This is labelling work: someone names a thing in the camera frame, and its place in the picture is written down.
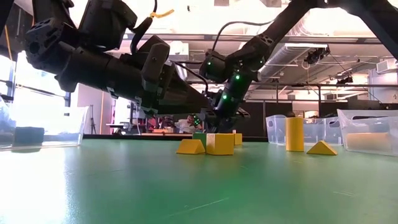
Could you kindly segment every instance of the green table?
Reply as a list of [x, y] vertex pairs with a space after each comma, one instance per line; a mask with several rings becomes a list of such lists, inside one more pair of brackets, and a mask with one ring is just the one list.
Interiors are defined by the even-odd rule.
[[178, 144], [0, 152], [0, 223], [398, 223], [398, 157], [249, 142], [188, 156]]

